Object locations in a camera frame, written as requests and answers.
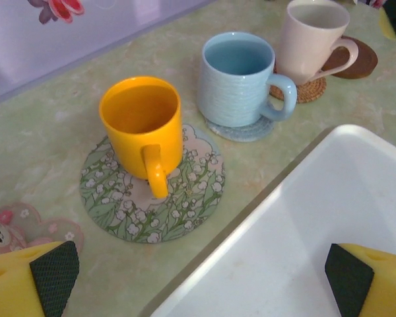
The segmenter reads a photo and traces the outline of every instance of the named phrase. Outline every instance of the mug rim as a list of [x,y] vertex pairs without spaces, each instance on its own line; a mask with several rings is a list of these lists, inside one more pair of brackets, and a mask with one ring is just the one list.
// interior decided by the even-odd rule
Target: mug rim
[[[346,16],[346,23],[344,25],[340,25],[336,28],[321,28],[321,27],[316,27],[316,26],[312,26],[306,23],[301,22],[300,20],[298,20],[291,12],[291,8],[296,7],[297,5],[312,5],[312,4],[316,4],[316,3],[327,3],[329,4],[330,7],[334,7],[337,8],[338,10],[341,10],[345,16]],[[287,15],[295,22],[300,24],[301,26],[304,26],[306,28],[311,28],[313,30],[322,30],[322,31],[333,31],[333,30],[338,30],[341,28],[346,28],[349,25],[350,22],[350,15],[349,12],[346,10],[346,8],[344,8],[342,5],[340,5],[339,3],[334,2],[333,0],[292,0],[287,8]]]
[[[235,35],[242,35],[242,36],[247,36],[248,38],[254,38],[259,40],[261,43],[264,43],[264,45],[266,45],[268,47],[268,49],[271,52],[271,55],[273,56],[271,63],[266,66],[264,69],[256,72],[256,73],[252,73],[252,74],[247,74],[247,75],[236,75],[236,74],[229,74],[229,73],[225,73],[224,71],[219,71],[217,68],[213,67],[209,61],[207,61],[207,58],[205,57],[205,52],[208,49],[208,46],[211,44],[211,42],[215,41],[217,38],[222,38],[222,37],[228,37],[228,36],[235,36]],[[227,77],[250,77],[250,76],[255,76],[255,75],[259,75],[263,72],[265,72],[266,70],[268,70],[268,68],[270,68],[271,66],[274,66],[275,60],[276,60],[276,55],[275,55],[275,51],[273,49],[273,47],[270,45],[270,43],[268,43],[268,41],[264,40],[262,37],[257,36],[255,34],[249,33],[249,32],[242,32],[242,31],[228,31],[228,32],[223,32],[223,33],[218,33],[214,36],[211,36],[204,44],[202,50],[201,50],[201,59],[204,61],[205,65],[207,67],[209,67],[212,71],[217,72],[218,74],[221,74],[222,76],[227,76]]]
[[[141,83],[139,83],[138,85],[130,85],[132,81],[141,81],[142,83],[148,82],[148,85],[142,85]],[[124,131],[120,131],[118,129],[116,129],[115,127],[113,127],[113,125],[111,125],[107,119],[105,118],[104,114],[103,114],[103,107],[104,104],[108,101],[108,99],[121,92],[121,91],[125,91],[128,90],[130,88],[133,87],[141,87],[141,86],[157,86],[157,85],[153,85],[152,82],[154,83],[160,83],[163,84],[163,87],[166,87],[168,89],[170,89],[174,95],[176,96],[176,111],[173,113],[173,115],[170,117],[170,119],[165,122],[164,124],[162,124],[160,127],[158,127],[157,129],[154,129],[152,131],[147,131],[147,132],[142,132],[142,133],[129,133],[129,132],[124,132]],[[131,136],[145,136],[145,135],[150,135],[153,134],[161,129],[163,129],[164,127],[166,127],[170,122],[172,122],[174,120],[174,118],[179,114],[180,112],[180,95],[178,93],[178,90],[172,85],[170,84],[168,81],[165,81],[164,79],[158,78],[158,77],[153,77],[153,76],[136,76],[136,77],[128,77],[125,78],[119,82],[117,82],[116,84],[112,85],[102,96],[102,98],[100,99],[100,103],[98,105],[98,113],[100,115],[100,119],[102,121],[102,123],[106,126],[106,128],[112,130],[113,132],[116,133],[122,133],[124,135],[131,135]]]

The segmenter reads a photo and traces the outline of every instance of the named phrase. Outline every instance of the mug handle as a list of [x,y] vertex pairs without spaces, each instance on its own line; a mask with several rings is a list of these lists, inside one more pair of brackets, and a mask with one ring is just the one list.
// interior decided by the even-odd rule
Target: mug handle
[[335,73],[338,73],[339,71],[344,71],[346,68],[349,68],[350,66],[352,66],[352,64],[356,61],[356,59],[358,58],[358,46],[356,45],[356,43],[352,40],[348,40],[346,38],[339,38],[335,43],[333,43],[333,46],[331,46],[331,52],[333,53],[333,51],[336,48],[346,48],[349,51],[349,59],[348,61],[342,65],[342,66],[338,66],[335,67],[333,69],[330,69],[328,71],[320,71],[319,73],[316,73],[312,78],[310,78],[308,81],[314,81],[320,77],[325,77],[328,75],[332,75]]
[[260,109],[260,114],[273,121],[283,121],[290,117],[295,109],[296,99],[298,97],[298,92],[296,91],[296,85],[284,75],[271,74],[266,82],[268,88],[271,85],[279,87],[284,96],[284,104],[282,110],[276,110],[270,106],[264,106]]
[[148,182],[155,198],[167,197],[167,177],[161,164],[160,145],[146,145],[143,147],[143,160],[147,170]]

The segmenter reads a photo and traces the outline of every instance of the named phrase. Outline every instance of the brown wooden coaster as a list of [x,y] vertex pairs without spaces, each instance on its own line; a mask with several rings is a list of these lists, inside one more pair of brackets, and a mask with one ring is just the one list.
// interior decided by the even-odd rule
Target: brown wooden coaster
[[[369,76],[372,71],[376,68],[378,58],[375,51],[360,40],[351,38],[349,36],[342,36],[352,40],[358,46],[358,58],[348,69],[333,74],[333,76],[346,78],[346,79],[359,79]],[[349,59],[349,51],[346,48],[337,48],[333,51],[329,59],[325,62],[323,68],[324,71],[328,71],[335,67],[345,64]]]
[[[296,90],[298,91],[298,99],[296,102],[299,104],[304,104],[306,102],[311,102],[318,99],[323,95],[326,86],[327,81],[324,77],[310,81],[303,85],[296,86]],[[283,92],[276,86],[271,86],[270,95],[280,100],[283,100],[284,98]]]

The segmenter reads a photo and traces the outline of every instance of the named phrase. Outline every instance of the green marble countertop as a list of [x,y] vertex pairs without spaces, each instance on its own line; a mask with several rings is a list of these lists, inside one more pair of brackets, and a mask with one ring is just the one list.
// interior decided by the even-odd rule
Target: green marble countertop
[[[378,12],[362,4],[346,5],[352,18],[345,34],[376,51],[371,76],[328,77],[319,100],[298,105],[254,143],[226,141],[205,127],[195,106],[201,46],[219,32],[245,30],[276,47],[286,4],[218,0],[0,104],[0,206],[23,201],[43,218],[68,217],[84,231],[67,317],[137,316],[324,129],[355,123],[396,145],[396,42],[382,36]],[[173,83],[184,122],[210,133],[225,159],[226,188],[216,213],[187,236],[157,245],[124,242],[99,229],[79,194],[81,166],[105,136],[98,101],[135,75]]]

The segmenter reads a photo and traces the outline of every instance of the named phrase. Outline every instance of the light blue mug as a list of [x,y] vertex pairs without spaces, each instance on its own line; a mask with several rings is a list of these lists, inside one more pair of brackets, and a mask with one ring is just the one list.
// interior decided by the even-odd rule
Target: light blue mug
[[[197,103],[209,121],[224,127],[243,127],[265,116],[272,121],[290,117],[296,105],[296,85],[273,74],[274,49],[262,38],[244,32],[212,37],[203,47]],[[268,101],[271,85],[283,91],[284,106]]]

